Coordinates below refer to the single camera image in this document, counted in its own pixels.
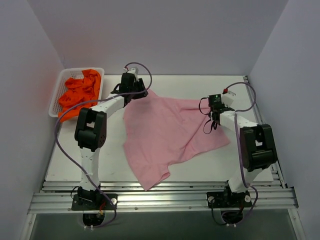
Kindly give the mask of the pink t-shirt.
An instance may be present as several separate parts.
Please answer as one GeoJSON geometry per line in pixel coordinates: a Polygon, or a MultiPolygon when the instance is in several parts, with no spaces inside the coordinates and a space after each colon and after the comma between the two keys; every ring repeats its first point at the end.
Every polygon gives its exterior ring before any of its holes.
{"type": "Polygon", "coordinates": [[[193,99],[161,97],[153,91],[125,107],[124,153],[145,191],[170,176],[169,166],[216,150],[230,143],[222,128],[205,134],[206,117],[193,99]]]}

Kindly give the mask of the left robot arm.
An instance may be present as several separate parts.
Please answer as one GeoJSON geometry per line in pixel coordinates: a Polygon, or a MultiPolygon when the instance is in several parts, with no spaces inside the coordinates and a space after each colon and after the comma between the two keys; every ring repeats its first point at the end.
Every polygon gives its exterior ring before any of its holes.
{"type": "Polygon", "coordinates": [[[121,76],[121,81],[109,94],[110,100],[79,111],[74,138],[81,154],[81,181],[77,196],[90,210],[97,209],[103,201],[99,192],[99,155],[107,139],[107,119],[126,107],[131,100],[148,95],[138,69],[133,67],[121,76]]]}

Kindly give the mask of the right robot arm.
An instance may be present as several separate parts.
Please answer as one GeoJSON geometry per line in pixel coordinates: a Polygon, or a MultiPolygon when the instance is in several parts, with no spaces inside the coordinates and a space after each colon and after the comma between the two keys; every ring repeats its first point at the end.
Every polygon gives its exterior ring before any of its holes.
{"type": "Polygon", "coordinates": [[[208,96],[212,128],[225,127],[235,133],[239,155],[239,168],[228,180],[228,190],[222,193],[223,203],[234,206],[256,177],[278,160],[272,127],[250,121],[231,108],[233,93],[208,96]]]}

